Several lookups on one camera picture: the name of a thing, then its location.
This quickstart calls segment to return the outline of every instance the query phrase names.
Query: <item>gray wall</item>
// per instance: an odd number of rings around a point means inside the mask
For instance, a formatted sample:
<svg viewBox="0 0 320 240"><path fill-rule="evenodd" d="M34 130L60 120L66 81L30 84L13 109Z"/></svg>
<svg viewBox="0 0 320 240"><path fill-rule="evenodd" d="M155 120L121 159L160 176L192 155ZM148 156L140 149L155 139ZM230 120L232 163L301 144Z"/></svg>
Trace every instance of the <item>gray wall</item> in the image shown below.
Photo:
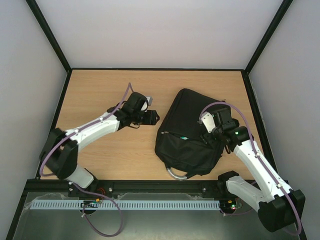
<svg viewBox="0 0 320 240"><path fill-rule="evenodd" d="M281 175L306 196L308 239L319 239L320 1L293 1L251 81Z"/></svg>
<svg viewBox="0 0 320 240"><path fill-rule="evenodd" d="M0 1L0 239L34 178L66 72L24 0Z"/></svg>
<svg viewBox="0 0 320 240"><path fill-rule="evenodd" d="M282 0L37 0L72 67L244 68Z"/></svg>

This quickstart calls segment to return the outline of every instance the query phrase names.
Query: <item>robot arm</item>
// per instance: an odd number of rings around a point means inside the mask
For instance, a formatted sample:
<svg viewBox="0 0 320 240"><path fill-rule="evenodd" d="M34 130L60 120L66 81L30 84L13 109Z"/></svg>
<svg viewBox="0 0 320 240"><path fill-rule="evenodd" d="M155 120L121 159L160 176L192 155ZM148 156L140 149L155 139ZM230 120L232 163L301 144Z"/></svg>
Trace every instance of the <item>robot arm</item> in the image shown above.
<svg viewBox="0 0 320 240"><path fill-rule="evenodd" d="M66 131L59 128L52 130L41 151L40 160L43 161L61 139L70 136L63 146L53 152L46 166L59 179L74 182L84 189L87 188L95 178L89 171L77 164L78 153L97 139L124 127L130 127L131 124L155 125L160 118L155 110L148 110L151 103L151 97L133 92L122 108L112 115L110 113L115 107L111 107L100 117L82 126Z"/></svg>
<svg viewBox="0 0 320 240"><path fill-rule="evenodd" d="M239 122L232 119L227 108L212 114L204 112L201 121L212 139L221 140L226 146L226 151L234 152L246 165L260 188L246 182L238 173L230 171L218 177L222 192L229 192L244 200L258 213L264 227L274 232L296 221L292 207L280 189L282 187L291 198L301 218L305 204L304 194L300 190L293 191L290 185L272 168L260 151L257 142L253 140L257 152L255 154L247 128L239 126ZM278 180L278 184L275 183L270 173Z"/></svg>

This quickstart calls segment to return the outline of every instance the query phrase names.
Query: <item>black backpack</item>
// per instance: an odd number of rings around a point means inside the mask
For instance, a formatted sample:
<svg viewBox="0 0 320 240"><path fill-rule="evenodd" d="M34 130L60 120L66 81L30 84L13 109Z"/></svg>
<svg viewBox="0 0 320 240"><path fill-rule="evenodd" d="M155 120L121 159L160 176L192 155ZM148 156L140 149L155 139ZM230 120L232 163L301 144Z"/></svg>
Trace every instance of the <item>black backpack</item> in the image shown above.
<svg viewBox="0 0 320 240"><path fill-rule="evenodd" d="M219 101L186 88L176 95L155 141L155 154L169 172L171 167L184 171L187 179L209 174L217 164L224 144L207 138L206 127L198 123L203 108L214 102ZM206 111L211 113L223 108L230 111L225 105L214 105Z"/></svg>

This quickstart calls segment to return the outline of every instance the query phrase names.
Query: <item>gray floor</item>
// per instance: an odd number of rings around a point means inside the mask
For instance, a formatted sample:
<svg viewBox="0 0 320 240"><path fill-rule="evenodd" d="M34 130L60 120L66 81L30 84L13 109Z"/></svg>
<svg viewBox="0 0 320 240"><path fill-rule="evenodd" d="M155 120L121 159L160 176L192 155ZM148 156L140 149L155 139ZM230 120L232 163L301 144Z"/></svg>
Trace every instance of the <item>gray floor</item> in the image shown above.
<svg viewBox="0 0 320 240"><path fill-rule="evenodd" d="M147 195L135 199L145 199ZM179 195L172 194L174 199ZM123 211L123 232L115 240L297 240L284 231L265 230L257 214L223 217L218 211L128 210ZM100 231L112 234L120 222L115 210L100 210L90 217ZM15 240L102 240L81 218L78 210L30 210L25 208Z"/></svg>

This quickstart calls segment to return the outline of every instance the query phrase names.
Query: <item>wooden surface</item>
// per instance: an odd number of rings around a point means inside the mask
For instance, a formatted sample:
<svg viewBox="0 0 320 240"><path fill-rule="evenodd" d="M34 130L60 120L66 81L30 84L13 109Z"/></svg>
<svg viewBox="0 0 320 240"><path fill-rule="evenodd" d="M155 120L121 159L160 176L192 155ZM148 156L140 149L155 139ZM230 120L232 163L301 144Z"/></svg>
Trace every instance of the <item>wooden surface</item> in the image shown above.
<svg viewBox="0 0 320 240"><path fill-rule="evenodd" d="M139 129L125 127L84 148L78 155L78 163L98 179L172 180L155 154L155 139L175 96L183 88L237 106L247 117L261 149L246 89L238 71L74 70L57 127L72 129L99 117L120 101L128 82L132 83L136 92L153 97L149 109L158 112L160 121L156 126L141 126ZM244 124L234 110L232 117ZM246 166L233 153L225 152L210 174L191 179L216 180L218 175L231 170L244 179L253 179Z"/></svg>

